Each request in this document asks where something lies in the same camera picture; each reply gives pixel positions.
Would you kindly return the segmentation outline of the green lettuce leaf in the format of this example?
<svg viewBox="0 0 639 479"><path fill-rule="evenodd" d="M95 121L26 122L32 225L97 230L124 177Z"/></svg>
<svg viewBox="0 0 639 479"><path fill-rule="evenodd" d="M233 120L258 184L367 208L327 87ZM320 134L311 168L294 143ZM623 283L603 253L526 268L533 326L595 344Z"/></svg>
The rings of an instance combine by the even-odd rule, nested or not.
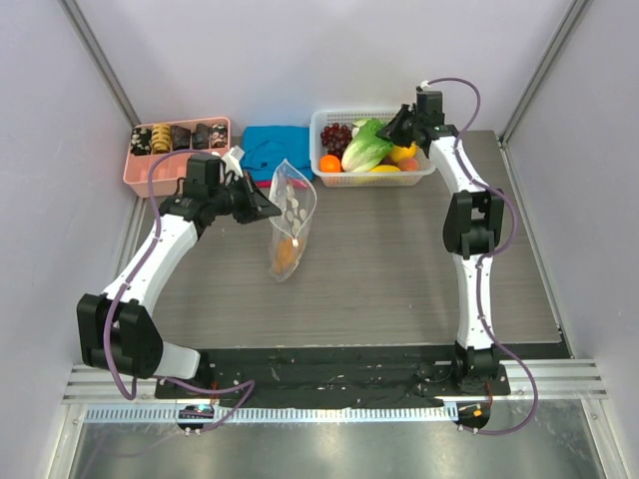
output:
<svg viewBox="0 0 639 479"><path fill-rule="evenodd" d="M353 123L351 141L341 157L341 168L346 173L368 172L390 153L393 143L377 135L385 126L386 123L377 118Z"/></svg>

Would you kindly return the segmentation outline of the clear zip top bag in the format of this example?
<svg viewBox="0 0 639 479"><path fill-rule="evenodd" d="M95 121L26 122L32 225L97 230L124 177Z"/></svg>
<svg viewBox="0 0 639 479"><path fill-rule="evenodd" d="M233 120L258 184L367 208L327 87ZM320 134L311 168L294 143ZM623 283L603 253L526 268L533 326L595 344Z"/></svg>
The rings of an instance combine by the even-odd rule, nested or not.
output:
<svg viewBox="0 0 639 479"><path fill-rule="evenodd" d="M299 266L309 240L313 215L318 202L318 195L313 184L306 190L293 189L291 186L286 185L287 179L297 179L312 184L287 160L283 160L274 171L269 200L282 210L282 214L279 217L270 218L272 241L269 248L271 262L269 274L275 282L286 281ZM278 242L285 238L301 240L303 252L293 272L277 275L273 270L273 260L275 259Z"/></svg>

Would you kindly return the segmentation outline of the orange ginger root toy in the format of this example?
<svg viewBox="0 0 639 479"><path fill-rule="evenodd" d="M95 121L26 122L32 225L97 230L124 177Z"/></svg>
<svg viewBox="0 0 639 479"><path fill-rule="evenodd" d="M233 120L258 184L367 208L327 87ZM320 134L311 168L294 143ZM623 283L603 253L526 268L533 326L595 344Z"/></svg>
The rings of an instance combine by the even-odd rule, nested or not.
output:
<svg viewBox="0 0 639 479"><path fill-rule="evenodd" d="M293 272L298 265L303 252L303 243L300 239L285 238L278 242L273 270L277 275Z"/></svg>

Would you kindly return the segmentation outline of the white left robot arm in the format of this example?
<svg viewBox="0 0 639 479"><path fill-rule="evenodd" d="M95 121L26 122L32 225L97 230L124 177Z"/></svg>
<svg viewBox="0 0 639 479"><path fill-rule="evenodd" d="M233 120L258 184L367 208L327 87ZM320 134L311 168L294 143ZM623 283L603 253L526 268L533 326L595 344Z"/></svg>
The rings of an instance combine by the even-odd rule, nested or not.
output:
<svg viewBox="0 0 639 479"><path fill-rule="evenodd" d="M152 314L171 274L216 218L246 225L280 215L280 209L242 170L242 149L224 155L192 151L179 193L155 205L155 224L120 275L100 294L77 305L83 362L117 375L178 378L190 397L205 396L213 374L199 351L165 341Z"/></svg>

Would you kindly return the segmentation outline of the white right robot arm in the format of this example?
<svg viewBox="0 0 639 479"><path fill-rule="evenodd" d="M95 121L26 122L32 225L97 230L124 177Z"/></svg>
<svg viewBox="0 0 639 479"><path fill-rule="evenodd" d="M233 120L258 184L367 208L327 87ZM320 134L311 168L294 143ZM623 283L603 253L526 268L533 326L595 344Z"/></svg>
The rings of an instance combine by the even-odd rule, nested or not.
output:
<svg viewBox="0 0 639 479"><path fill-rule="evenodd" d="M443 94L439 91L418 87L415 103L402 105L377 135L397 146L418 146L450 192L442 239L453 258L459 298L450 370L453 387L464 394L509 394L492 330L490 294L492 256L501 238L503 192L481 178L457 129L445 123Z"/></svg>

